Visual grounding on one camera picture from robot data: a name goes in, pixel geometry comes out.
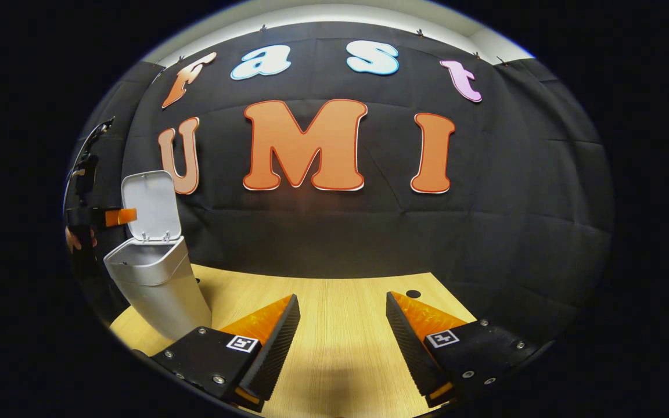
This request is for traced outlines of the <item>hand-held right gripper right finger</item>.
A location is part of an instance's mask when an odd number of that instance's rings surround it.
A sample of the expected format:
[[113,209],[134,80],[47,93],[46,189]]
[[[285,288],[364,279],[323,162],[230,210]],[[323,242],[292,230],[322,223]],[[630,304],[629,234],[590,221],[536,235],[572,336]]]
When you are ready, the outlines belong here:
[[429,407],[493,391],[544,354],[544,345],[486,320],[465,321],[388,291],[386,316],[412,381]]

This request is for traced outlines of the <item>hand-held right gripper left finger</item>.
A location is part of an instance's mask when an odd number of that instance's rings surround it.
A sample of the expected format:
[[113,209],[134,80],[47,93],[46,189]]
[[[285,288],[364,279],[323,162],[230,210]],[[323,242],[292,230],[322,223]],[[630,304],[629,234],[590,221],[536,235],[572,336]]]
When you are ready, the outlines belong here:
[[221,330],[198,326],[149,357],[149,367],[214,401],[260,412],[286,362],[301,315],[289,294]]

